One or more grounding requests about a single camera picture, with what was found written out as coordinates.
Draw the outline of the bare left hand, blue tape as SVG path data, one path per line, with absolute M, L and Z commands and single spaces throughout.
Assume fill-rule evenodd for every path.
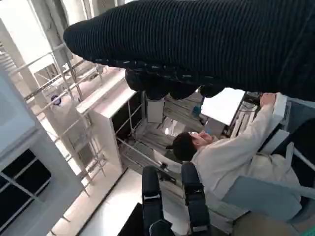
M 204 186 L 191 162 L 181 168 L 185 205 L 189 212 L 190 236 L 210 236 L 210 216 L 206 205 Z M 164 218 L 162 194 L 158 173 L 153 166 L 142 172 L 143 230 L 146 236 L 173 236 L 172 224 Z

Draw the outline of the right hand in black glove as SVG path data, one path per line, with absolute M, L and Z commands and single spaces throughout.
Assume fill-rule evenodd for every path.
M 123 68 L 152 100 L 224 88 L 315 99 L 312 0 L 136 0 L 63 33 L 81 58 Z

